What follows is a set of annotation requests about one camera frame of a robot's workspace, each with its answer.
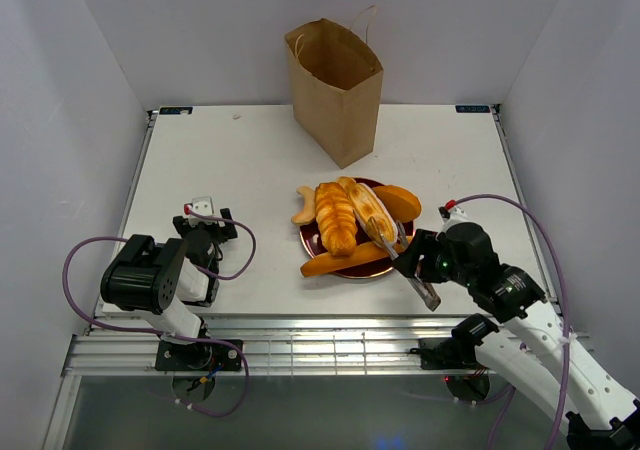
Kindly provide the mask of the white iced long eclair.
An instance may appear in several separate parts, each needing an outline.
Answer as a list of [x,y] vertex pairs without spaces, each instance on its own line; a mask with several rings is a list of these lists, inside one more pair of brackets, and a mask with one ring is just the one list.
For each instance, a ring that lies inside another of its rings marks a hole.
[[373,190],[364,183],[356,183],[350,186],[346,193],[362,229],[368,233],[366,225],[373,218],[385,240],[395,243],[398,238],[396,223]]

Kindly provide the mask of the metal kitchen tongs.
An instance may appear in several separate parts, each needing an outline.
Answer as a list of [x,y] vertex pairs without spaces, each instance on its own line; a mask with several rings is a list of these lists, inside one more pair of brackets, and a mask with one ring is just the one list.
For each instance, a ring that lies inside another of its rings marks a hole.
[[[407,249],[409,241],[407,239],[404,226],[398,220],[395,221],[395,225],[398,233],[398,243],[403,249]],[[395,243],[391,243],[385,238],[382,231],[380,230],[377,220],[374,217],[370,217],[367,220],[365,225],[365,232],[378,246],[383,248],[388,253],[392,264],[395,266],[398,263],[400,254],[395,249]],[[435,311],[440,306],[441,298],[436,293],[432,284],[421,281],[415,273],[413,273],[411,276],[406,276],[406,280],[411,284],[413,289],[416,291],[418,296],[421,298],[421,300],[429,310]]]

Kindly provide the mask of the large braided pastry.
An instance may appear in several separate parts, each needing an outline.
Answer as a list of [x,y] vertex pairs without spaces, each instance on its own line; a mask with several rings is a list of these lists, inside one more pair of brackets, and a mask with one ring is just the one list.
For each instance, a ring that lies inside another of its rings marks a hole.
[[321,183],[315,190],[316,223],[328,253],[347,257],[357,246],[354,208],[346,191],[335,182]]

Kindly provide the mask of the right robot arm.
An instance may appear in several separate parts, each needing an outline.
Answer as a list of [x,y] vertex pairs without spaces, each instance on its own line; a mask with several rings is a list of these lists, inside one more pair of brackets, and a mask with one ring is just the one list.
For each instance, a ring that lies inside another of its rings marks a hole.
[[545,292],[522,269],[500,262],[491,239],[472,222],[419,230],[392,264],[429,309],[435,283],[465,288],[480,313],[464,319],[443,344],[444,360],[501,374],[567,426],[572,449],[636,449],[639,399],[572,337]]

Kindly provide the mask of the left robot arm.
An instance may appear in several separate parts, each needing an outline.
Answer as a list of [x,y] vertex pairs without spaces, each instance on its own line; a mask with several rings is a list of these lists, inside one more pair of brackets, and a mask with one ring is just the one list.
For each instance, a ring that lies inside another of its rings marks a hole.
[[178,233],[164,243],[134,234],[104,272],[101,298],[132,312],[161,332],[155,368],[204,370],[214,364],[214,346],[203,339],[207,328],[195,307],[210,307],[219,289],[220,245],[238,237],[231,212],[220,210],[223,223],[206,221],[213,210],[190,205],[195,215],[176,216]]

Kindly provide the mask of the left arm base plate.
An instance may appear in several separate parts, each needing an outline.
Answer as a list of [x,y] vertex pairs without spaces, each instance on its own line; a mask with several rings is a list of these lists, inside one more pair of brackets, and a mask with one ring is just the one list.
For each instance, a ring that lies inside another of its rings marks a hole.
[[161,340],[158,345],[154,369],[157,371],[239,371],[243,364],[239,351],[242,340],[220,343],[178,344]]

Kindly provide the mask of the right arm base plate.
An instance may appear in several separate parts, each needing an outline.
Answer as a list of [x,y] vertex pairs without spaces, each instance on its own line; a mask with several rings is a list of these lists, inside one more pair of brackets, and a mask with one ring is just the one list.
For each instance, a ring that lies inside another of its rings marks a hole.
[[409,350],[410,355],[418,356],[422,370],[480,370],[475,347],[453,337],[435,341],[419,339],[418,344]]

